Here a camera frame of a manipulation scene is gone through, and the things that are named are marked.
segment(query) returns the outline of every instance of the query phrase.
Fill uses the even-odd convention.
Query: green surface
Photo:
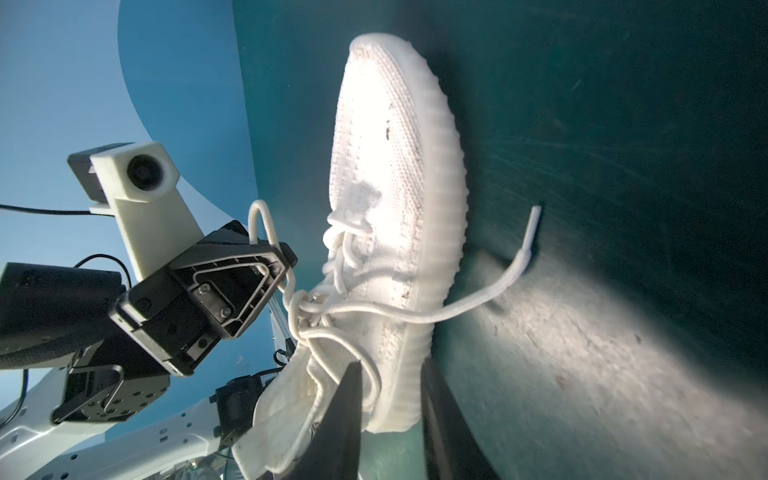
[[[433,354],[502,478],[768,476],[764,5],[234,0],[260,196],[320,280],[349,42],[410,40],[462,135],[451,298],[545,207],[529,273],[437,326]],[[422,478],[420,431],[366,478]]]

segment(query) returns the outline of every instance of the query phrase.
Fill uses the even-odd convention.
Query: light blue background
[[[229,2],[0,0],[0,52],[0,203],[86,209],[91,202],[67,155],[155,140],[194,185],[182,180],[178,188],[204,232],[230,215],[245,220],[257,190]],[[70,266],[93,253],[127,261],[113,220],[0,211],[0,266]],[[107,260],[88,266],[116,270]],[[270,368],[272,348],[262,316],[107,438],[180,411],[235,376]],[[15,401],[19,384],[18,372],[0,371],[0,405]]]

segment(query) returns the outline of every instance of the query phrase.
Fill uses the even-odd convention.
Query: shoe sole
[[[425,185],[419,257],[406,308],[437,310],[458,272],[467,227],[466,169],[454,116],[438,78],[409,42],[393,35],[367,34],[355,38],[350,51],[358,45],[378,45],[389,53],[413,101]],[[404,432],[421,418],[419,373],[429,356],[433,330],[432,324],[406,327],[392,395],[379,399],[368,431]]]

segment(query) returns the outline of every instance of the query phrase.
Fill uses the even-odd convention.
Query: white shoe
[[[326,278],[309,293],[294,293],[291,271],[282,288],[299,346],[234,446],[247,478],[290,468],[355,359],[365,373],[362,428],[409,429],[420,418],[419,370],[433,324],[494,298],[525,270],[539,207],[504,275],[442,307],[465,241],[463,157],[446,96],[424,58],[392,35],[356,38],[336,112]],[[259,212],[277,245],[261,200],[251,207],[251,241]]]

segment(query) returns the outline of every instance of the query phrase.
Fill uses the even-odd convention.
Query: white shoelace
[[[250,243],[254,245],[259,241],[257,227],[259,214],[261,214],[263,219],[266,238],[270,245],[280,248],[270,209],[263,200],[256,200],[250,206],[248,213],[248,236]],[[352,268],[359,268],[360,266],[360,260],[352,252],[352,241],[357,236],[371,234],[371,228],[362,218],[352,221],[334,211],[328,216],[328,222],[331,224],[331,227],[323,236],[323,242],[329,248],[328,262],[323,265],[323,274],[326,276],[325,280],[309,292],[305,290],[294,291],[296,288],[296,276],[293,273],[293,269],[289,268],[285,283],[280,285],[280,291],[283,292],[283,305],[288,312],[290,333],[296,338],[297,342],[305,343],[310,348],[315,360],[336,384],[341,381],[343,372],[337,372],[327,362],[325,354],[315,339],[332,340],[357,358],[371,382],[371,391],[364,399],[363,407],[371,409],[378,402],[379,393],[381,392],[379,370],[367,351],[351,335],[333,325],[331,315],[334,313],[367,312],[377,313],[407,323],[437,323],[461,315],[489,300],[493,300],[516,282],[525,272],[525,268],[531,260],[531,245],[533,244],[540,216],[541,207],[537,205],[531,208],[531,215],[528,218],[522,247],[515,254],[515,259],[498,280],[440,309],[433,310],[432,312],[415,312],[381,303],[346,299],[347,288],[343,279],[344,264],[346,263]]]

